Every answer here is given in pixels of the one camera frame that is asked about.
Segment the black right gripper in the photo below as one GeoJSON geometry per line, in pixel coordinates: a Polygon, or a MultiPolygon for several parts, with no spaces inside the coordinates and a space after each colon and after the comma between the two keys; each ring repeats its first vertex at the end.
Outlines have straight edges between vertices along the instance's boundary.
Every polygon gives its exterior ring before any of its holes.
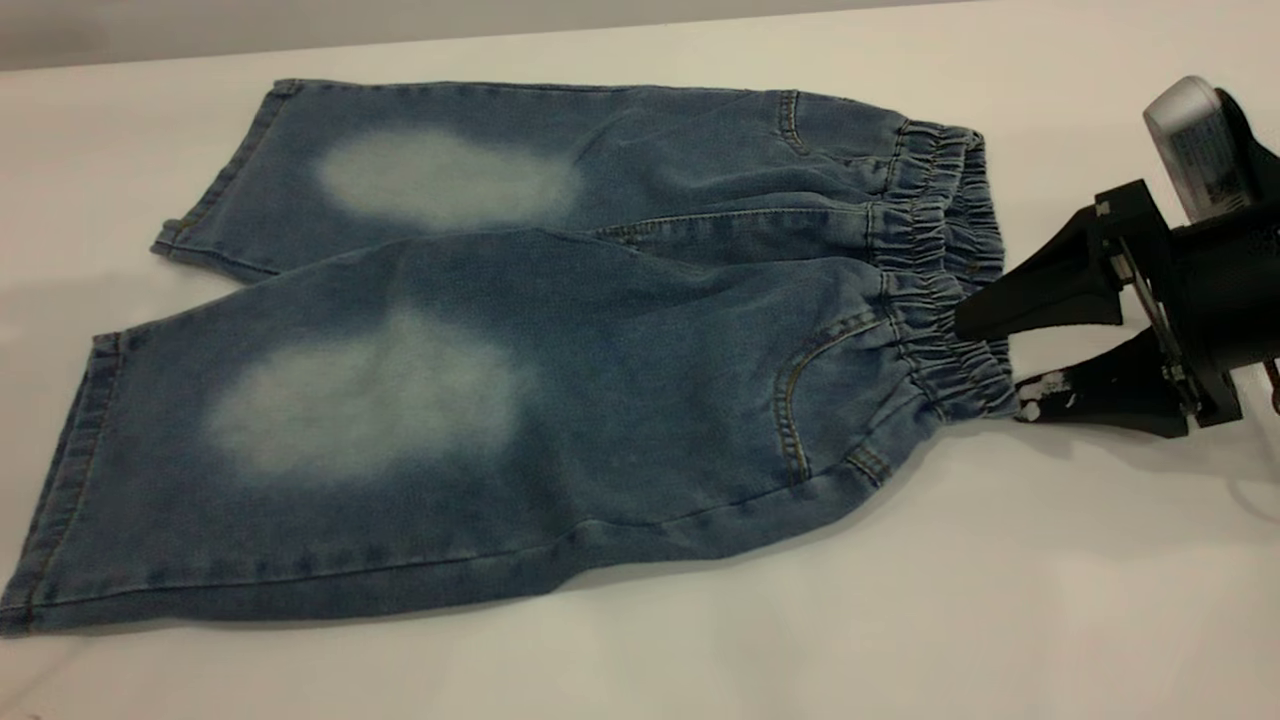
{"type": "MultiPolygon", "coordinates": [[[[954,313],[960,340],[995,341],[1061,325],[1119,325],[1123,281],[1107,234],[1125,211],[1153,209],[1135,179],[1098,193],[1025,261],[961,301],[954,313]]],[[[1260,365],[1277,409],[1277,200],[1193,225],[1170,228],[1160,211],[1123,241],[1148,293],[1152,325],[1171,341],[1175,386],[1189,389],[1201,428],[1242,419],[1231,373],[1260,365]]],[[[1087,424],[1162,438],[1190,432],[1181,396],[1164,374],[1155,331],[1110,351],[1016,383],[1015,419],[1030,424],[1087,424]]]]}

